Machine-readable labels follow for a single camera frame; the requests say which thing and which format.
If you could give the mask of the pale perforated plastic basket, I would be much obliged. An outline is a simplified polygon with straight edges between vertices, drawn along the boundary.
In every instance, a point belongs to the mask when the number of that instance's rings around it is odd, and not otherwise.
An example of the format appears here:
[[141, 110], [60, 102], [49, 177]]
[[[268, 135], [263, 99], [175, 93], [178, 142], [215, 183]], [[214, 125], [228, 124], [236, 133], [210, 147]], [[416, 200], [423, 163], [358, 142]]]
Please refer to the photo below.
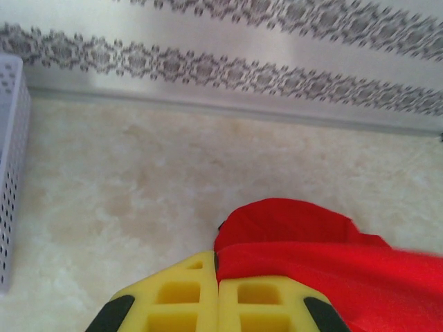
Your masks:
[[12, 280], [31, 98], [20, 57], [0, 53], [0, 296]]

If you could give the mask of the aluminium table edge rail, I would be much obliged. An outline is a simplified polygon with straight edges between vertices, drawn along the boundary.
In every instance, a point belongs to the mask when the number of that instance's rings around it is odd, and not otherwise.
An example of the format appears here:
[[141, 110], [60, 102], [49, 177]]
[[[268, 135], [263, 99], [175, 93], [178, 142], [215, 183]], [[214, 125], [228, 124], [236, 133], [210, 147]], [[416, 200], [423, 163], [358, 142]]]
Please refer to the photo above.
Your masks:
[[127, 98], [122, 96], [112, 96], [97, 93], [83, 93], [70, 91], [57, 91], [52, 89], [44, 89], [37, 87], [29, 88], [30, 95], [33, 98], [43, 98], [49, 100], [59, 100], [64, 102], [80, 102], [80, 103], [101, 103], [101, 104], [119, 104], [123, 106], [132, 106], [148, 109], [156, 109], [159, 111], [176, 111], [182, 113], [201, 113], [208, 116], [225, 116], [231, 118], [247, 118], [252, 120], [270, 121], [270, 122], [289, 122], [298, 125], [308, 125], [313, 127], [327, 127], [335, 129], [346, 129], [353, 131], [367, 131], [386, 133], [403, 136], [429, 137], [438, 139], [443, 142], [442, 130], [425, 130], [425, 129], [409, 129], [401, 127], [393, 127], [386, 124], [363, 124], [349, 120], [335, 120], [329, 118], [319, 118], [312, 116], [288, 114], [288, 113], [271, 113], [268, 111], [255, 111], [249, 109], [238, 109], [232, 107], [210, 106], [205, 104], [170, 102], [163, 100], [151, 100], [140, 98]]

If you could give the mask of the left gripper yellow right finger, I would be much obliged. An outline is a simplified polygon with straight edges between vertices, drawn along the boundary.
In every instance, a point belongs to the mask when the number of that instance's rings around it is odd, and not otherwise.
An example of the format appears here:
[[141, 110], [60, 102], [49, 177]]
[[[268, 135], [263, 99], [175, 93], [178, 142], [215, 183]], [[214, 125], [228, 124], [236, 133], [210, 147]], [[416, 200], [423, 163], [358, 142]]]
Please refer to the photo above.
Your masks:
[[219, 332], [351, 332], [326, 296], [282, 276], [219, 283]]

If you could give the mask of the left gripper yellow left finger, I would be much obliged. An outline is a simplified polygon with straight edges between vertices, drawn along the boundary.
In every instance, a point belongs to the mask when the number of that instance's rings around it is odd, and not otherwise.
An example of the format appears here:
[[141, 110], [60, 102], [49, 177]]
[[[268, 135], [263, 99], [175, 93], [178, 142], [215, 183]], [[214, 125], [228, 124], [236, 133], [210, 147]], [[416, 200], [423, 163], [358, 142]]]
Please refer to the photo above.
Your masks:
[[121, 289], [85, 332], [217, 332], [217, 264], [200, 252]]

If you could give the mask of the red t-shirt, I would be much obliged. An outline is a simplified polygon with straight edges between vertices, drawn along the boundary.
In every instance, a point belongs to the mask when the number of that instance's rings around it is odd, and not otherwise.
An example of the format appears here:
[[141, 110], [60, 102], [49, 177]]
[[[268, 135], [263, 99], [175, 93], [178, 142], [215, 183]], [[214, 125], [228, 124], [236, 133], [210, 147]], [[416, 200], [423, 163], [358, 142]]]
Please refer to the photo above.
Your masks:
[[443, 256], [390, 246], [342, 214], [271, 198], [219, 227], [218, 280], [282, 275], [324, 294], [351, 332], [443, 332]]

